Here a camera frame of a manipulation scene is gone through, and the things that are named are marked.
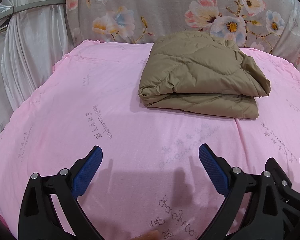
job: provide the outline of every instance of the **floral fabric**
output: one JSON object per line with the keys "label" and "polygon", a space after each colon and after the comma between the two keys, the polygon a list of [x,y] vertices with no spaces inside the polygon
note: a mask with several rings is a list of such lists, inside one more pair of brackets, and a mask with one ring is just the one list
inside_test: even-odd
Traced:
{"label": "floral fabric", "polygon": [[198,30],[282,57],[300,71],[298,0],[66,0],[66,8],[75,45],[147,43]]}

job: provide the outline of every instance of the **blue gripper pad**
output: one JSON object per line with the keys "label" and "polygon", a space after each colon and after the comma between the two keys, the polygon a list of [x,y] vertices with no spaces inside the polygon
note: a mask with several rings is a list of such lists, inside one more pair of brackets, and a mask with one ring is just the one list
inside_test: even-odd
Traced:
{"label": "blue gripper pad", "polygon": [[82,196],[102,162],[102,149],[97,147],[73,179],[72,196]]}
{"label": "blue gripper pad", "polygon": [[217,192],[226,197],[229,193],[228,177],[215,160],[214,153],[211,152],[207,149],[206,144],[202,144],[199,148],[199,159]]}

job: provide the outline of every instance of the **metal pin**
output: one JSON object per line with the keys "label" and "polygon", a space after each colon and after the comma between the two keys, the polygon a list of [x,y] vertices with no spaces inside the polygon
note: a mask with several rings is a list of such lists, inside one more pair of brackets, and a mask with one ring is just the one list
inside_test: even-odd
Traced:
{"label": "metal pin", "polygon": [[234,168],[232,169],[232,171],[233,171],[235,174],[241,173],[241,169],[238,168],[238,167],[234,167]]}
{"label": "metal pin", "polygon": [[62,176],[65,176],[65,175],[67,175],[68,174],[68,169],[62,169],[61,171],[60,171],[60,174],[62,175]]}
{"label": "metal pin", "polygon": [[39,176],[38,173],[32,173],[31,174],[31,179],[36,179]]}
{"label": "metal pin", "polygon": [[264,171],[263,175],[267,178],[269,178],[271,176],[271,173],[269,171]]}

